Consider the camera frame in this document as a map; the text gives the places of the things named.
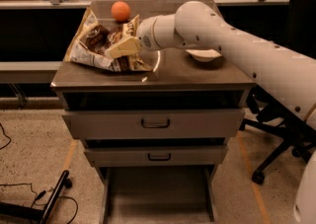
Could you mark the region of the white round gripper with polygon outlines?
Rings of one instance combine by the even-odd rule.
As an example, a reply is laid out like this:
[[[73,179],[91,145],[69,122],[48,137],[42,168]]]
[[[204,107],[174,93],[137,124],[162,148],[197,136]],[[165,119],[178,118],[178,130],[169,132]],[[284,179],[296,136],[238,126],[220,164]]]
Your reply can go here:
[[[154,38],[152,34],[154,23],[154,18],[143,20],[139,24],[136,32],[138,38],[122,38],[120,41],[106,49],[105,57],[115,59],[122,56],[135,54],[140,50],[141,47],[151,50],[154,47]]]

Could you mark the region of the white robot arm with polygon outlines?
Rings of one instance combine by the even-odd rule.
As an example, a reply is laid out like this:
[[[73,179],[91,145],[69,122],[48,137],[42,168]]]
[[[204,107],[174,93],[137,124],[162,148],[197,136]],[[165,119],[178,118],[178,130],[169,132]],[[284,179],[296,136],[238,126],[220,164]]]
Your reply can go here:
[[[181,5],[172,15],[143,20],[135,37],[111,46],[117,58],[140,49],[169,47],[214,49],[235,64],[294,117],[305,140],[316,140],[316,60],[228,25],[199,1]]]

